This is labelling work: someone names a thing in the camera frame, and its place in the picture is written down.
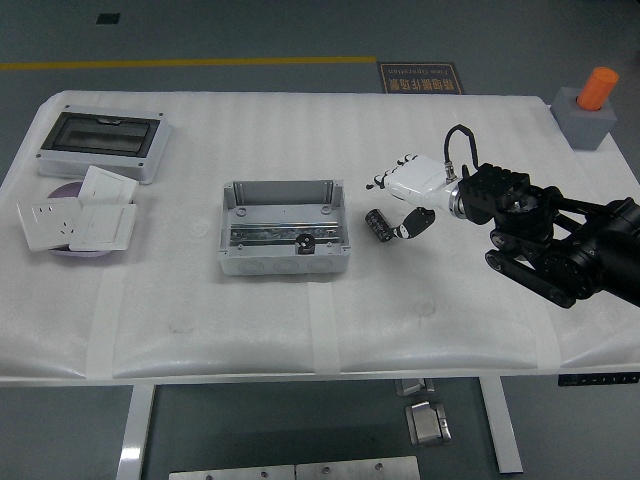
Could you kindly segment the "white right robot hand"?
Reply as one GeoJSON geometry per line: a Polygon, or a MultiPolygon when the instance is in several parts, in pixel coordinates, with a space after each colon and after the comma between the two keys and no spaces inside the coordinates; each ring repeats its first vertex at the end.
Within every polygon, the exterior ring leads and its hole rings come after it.
{"type": "Polygon", "coordinates": [[[435,208],[465,219],[459,182],[450,161],[440,163],[424,155],[408,154],[393,169],[376,176],[366,188],[385,190],[414,209],[395,227],[389,225],[378,209],[369,211],[365,222],[380,242],[388,242],[393,238],[412,239],[424,232],[435,221],[435,208]]]}

